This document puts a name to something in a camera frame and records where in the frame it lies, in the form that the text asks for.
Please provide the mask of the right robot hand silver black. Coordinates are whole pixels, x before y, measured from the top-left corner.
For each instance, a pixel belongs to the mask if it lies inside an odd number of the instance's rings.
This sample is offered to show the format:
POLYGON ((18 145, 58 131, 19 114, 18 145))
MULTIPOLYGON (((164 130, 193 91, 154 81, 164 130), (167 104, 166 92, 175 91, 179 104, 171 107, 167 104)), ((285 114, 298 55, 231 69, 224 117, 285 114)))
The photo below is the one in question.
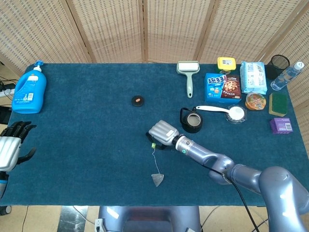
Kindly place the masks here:
POLYGON ((180 133, 169 123, 160 120, 145 134, 156 149, 163 150, 168 146, 175 145, 180 133))

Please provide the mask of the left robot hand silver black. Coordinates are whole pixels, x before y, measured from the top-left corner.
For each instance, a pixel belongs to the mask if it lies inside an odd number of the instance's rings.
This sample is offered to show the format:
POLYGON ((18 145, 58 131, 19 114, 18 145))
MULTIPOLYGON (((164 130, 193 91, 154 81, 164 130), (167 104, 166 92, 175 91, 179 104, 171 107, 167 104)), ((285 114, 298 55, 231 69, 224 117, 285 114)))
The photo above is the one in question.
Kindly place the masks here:
POLYGON ((20 157, 20 148, 31 129, 37 125, 31 121, 17 121, 0 133, 0 171, 10 172, 23 162, 30 160, 36 148, 32 148, 25 156, 20 157))

